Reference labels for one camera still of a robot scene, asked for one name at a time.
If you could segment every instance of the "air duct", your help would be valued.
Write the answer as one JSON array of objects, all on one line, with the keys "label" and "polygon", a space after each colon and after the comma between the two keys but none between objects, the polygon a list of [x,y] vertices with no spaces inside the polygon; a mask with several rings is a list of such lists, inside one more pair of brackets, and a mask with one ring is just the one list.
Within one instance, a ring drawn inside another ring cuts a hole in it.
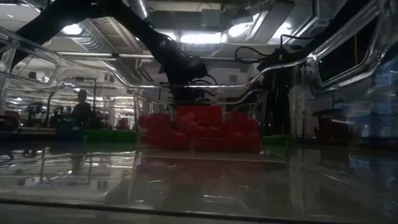
[{"label": "air duct", "polygon": [[[36,0],[28,2],[36,8],[47,7],[47,1]],[[83,32],[78,37],[71,37],[77,44],[90,52],[116,53],[114,47],[103,37],[89,19],[82,21],[80,25],[83,28]],[[115,71],[121,74],[128,83],[140,83],[142,81],[140,74],[126,65],[121,59],[104,61],[104,63],[108,67],[115,69]]]},{"label": "air duct", "polygon": [[261,42],[270,41],[274,34],[278,31],[279,27],[283,25],[294,7],[294,2],[275,2],[269,9],[266,18],[262,22],[253,40]]},{"label": "air duct", "polygon": [[146,0],[124,0],[131,10],[137,14],[141,19],[145,19],[149,16],[149,6]]}]

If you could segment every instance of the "person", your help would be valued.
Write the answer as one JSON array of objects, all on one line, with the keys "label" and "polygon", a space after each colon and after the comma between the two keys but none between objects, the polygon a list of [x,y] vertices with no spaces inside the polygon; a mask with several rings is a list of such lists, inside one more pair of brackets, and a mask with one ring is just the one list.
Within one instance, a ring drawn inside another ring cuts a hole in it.
[{"label": "person", "polygon": [[58,124],[58,120],[60,119],[58,110],[54,110],[53,113],[54,113],[54,115],[50,118],[50,128],[56,128],[57,124]]},{"label": "person", "polygon": [[74,126],[84,126],[91,116],[91,106],[86,102],[87,92],[80,90],[77,94],[79,103],[72,111],[72,121]]},{"label": "person", "polygon": [[42,111],[43,103],[42,102],[33,102],[27,107],[27,121],[25,123],[25,127],[34,127],[34,126],[40,126],[40,123],[38,124],[38,121],[35,116],[36,114],[40,113]]},{"label": "person", "polygon": [[71,115],[71,113],[72,113],[72,107],[68,106],[66,115],[69,116],[69,115]]}]

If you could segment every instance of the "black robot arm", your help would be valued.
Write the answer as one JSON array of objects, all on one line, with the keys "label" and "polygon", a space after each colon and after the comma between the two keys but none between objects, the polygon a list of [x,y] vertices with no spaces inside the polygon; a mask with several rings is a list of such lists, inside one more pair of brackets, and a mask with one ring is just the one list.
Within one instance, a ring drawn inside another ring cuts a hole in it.
[{"label": "black robot arm", "polygon": [[[42,45],[65,26],[87,18],[105,16],[114,17],[141,40],[162,65],[160,72],[166,73],[171,85],[187,85],[193,79],[207,75],[206,65],[200,57],[188,56],[174,40],[156,32],[122,0],[56,0],[16,34]],[[25,57],[25,52],[17,51],[13,66]],[[192,101],[204,97],[204,91],[197,89],[172,88],[171,91],[176,101]]]}]

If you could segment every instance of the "pipe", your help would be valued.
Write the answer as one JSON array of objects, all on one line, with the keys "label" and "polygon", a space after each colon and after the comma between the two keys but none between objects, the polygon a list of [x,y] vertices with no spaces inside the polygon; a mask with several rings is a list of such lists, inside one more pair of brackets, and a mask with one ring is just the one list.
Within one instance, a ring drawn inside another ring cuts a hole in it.
[{"label": "pipe", "polygon": [[[57,54],[70,57],[97,57],[98,60],[104,58],[139,58],[139,59],[154,59],[150,54],[109,54],[109,53],[91,53],[91,52],[57,52]],[[236,62],[234,57],[207,57],[201,56],[202,60],[217,61],[217,62]],[[258,58],[242,58],[248,62],[258,60]]]},{"label": "pipe", "polygon": [[146,0],[127,0],[126,2],[141,19],[145,19],[149,15],[149,6]]},{"label": "pipe", "polygon": [[[108,21],[109,23],[112,25],[112,27],[116,30],[116,32],[119,34],[119,36],[123,39],[123,41],[129,46],[129,48],[133,51],[133,52],[141,52],[141,49],[137,43],[137,41],[135,40],[135,38],[132,36],[132,34],[125,29],[123,26],[120,27],[118,25],[118,23],[116,22],[116,20],[112,17],[108,17]],[[148,82],[153,82],[153,79],[151,77],[147,77],[146,74],[143,74],[141,72],[142,77],[144,77]]]},{"label": "pipe", "polygon": [[[109,42],[108,39],[104,37],[104,35],[94,26],[94,24],[90,20],[85,20],[80,23],[84,28],[85,32],[82,34],[83,36],[89,37],[88,39],[82,38],[72,38],[76,43],[80,44],[82,47],[89,51],[94,52],[109,52],[114,53],[117,50],[114,46]],[[116,58],[115,61],[104,61],[110,67],[115,68],[123,78],[126,79],[130,83],[140,83],[141,77],[135,70],[133,70],[130,66],[124,63],[122,60]]]},{"label": "pipe", "polygon": [[97,79],[94,79],[93,111],[95,111],[95,99],[97,95]]},{"label": "pipe", "polygon": [[54,91],[50,93],[50,96],[47,100],[47,115],[45,115],[45,127],[48,128],[50,127],[50,105],[51,105],[51,98],[57,93],[57,91]]}]

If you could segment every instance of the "ceiling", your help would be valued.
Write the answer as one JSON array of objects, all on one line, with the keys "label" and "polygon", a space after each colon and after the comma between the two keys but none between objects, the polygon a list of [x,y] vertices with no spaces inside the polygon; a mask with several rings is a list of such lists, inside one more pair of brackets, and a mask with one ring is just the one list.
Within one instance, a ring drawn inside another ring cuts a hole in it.
[{"label": "ceiling", "polygon": [[[278,46],[281,34],[310,36],[321,32],[346,0],[208,0],[206,2],[124,0],[124,2],[130,5],[137,15],[145,17],[145,20],[149,21],[157,31],[175,39],[187,54],[234,57],[235,50],[242,45],[270,54]],[[46,0],[0,0],[0,26],[11,31],[18,30],[39,14],[40,7],[45,8],[46,5]],[[240,13],[245,7],[249,9]],[[44,44],[44,47],[56,52],[150,53],[139,39],[111,17],[87,19],[78,26],[81,29],[79,35],[60,32]],[[284,44],[305,45],[306,42],[285,40]],[[242,50],[239,56],[260,57],[250,50]],[[113,68],[122,73],[125,80],[130,83],[158,84],[167,81],[164,74],[158,74],[159,64],[151,59],[100,60],[93,57],[69,57],[99,68]],[[219,84],[231,84],[230,76],[237,76],[235,84],[244,83],[256,74],[254,69],[256,65],[215,61],[208,61],[206,64],[209,74],[213,75]],[[80,75],[99,78],[99,96],[127,96],[126,89],[122,85],[104,80],[106,72],[79,69],[76,68],[76,73]],[[27,76],[30,71],[36,71],[45,74],[46,77],[52,74],[52,70],[54,70],[53,65],[49,62],[26,58],[12,72]],[[36,91],[27,89],[29,88],[21,88],[19,85],[10,86],[10,92]],[[62,90],[60,95],[74,98],[75,92]]]}]

